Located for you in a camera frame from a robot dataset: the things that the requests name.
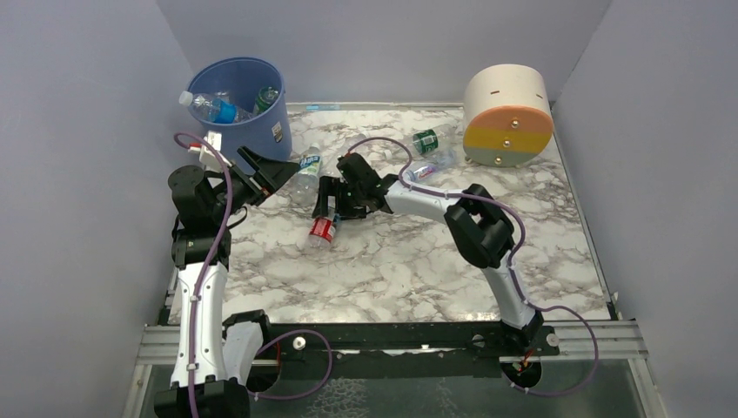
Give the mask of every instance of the blue bucket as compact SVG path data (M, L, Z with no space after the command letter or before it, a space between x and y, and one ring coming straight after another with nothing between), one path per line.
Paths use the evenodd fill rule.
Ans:
M271 159L286 161L292 152L292 135L287 118L285 83L282 74L274 65L258 58L235 57L211 64L190 82L187 91L192 93L215 93L229 91L231 102L247 111L254 108L256 96L262 87L271 86L279 91L279 97L272 106L244 122L237 124L215 124L198 118L205 129L222 134L221 152L236 162L246 174L253 169L239 157L237 149L246 145L252 151Z

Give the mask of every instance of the white sticker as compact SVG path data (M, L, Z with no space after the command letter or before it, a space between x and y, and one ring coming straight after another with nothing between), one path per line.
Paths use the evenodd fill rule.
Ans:
M282 124L277 121L277 123L272 126L272 135L274 135L274 142L279 142L282 140Z

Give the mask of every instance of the white wall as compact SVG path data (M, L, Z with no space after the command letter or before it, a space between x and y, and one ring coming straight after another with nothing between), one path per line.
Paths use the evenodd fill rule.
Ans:
M262 57L290 101L456 101L493 64L555 100L610 0L157 0L194 71Z
M0 415L118 417L171 272L191 69L152 0L0 5Z
M738 398L738 2L613 0L554 118L673 417Z

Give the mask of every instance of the screw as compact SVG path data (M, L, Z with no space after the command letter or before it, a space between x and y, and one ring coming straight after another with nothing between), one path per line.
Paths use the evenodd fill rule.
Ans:
M559 346L559 337L556 334L549 334L546 336L546 342L551 347L558 347Z
M475 346L480 347L480 348L484 347L484 337L483 336L476 334L474 335L474 337L472 337L472 341L478 341L478 342L473 343Z
M305 338L303 337L296 337L294 340L292 340L292 348L300 351L305 348Z

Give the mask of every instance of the marble tabletop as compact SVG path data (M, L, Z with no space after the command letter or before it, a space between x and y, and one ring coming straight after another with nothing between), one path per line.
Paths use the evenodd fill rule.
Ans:
M335 166L340 146L360 133L400 139L445 123L459 127L453 146L463 155L462 116L461 109L312 111L292 113L290 127L296 151L317 142L326 164ZM378 141L357 150L381 176L402 166L385 160L380 151L386 146ZM525 166L498 169L461 161L436 174L428 185L458 189L472 183L482 184L523 218L527 242L516 259L533 302L566 305L588 319L609 318L553 139ZM311 211L293 203L287 191L249 209L248 220L232 231L223 318L253 309L264 309L272 322L499 318L484 276L461 258L445 226L414 216L374 213L343 222L332 248L318 251L305 245ZM180 312L181 301L175 298L171 324L179 323ZM573 319L563 311L544 317Z

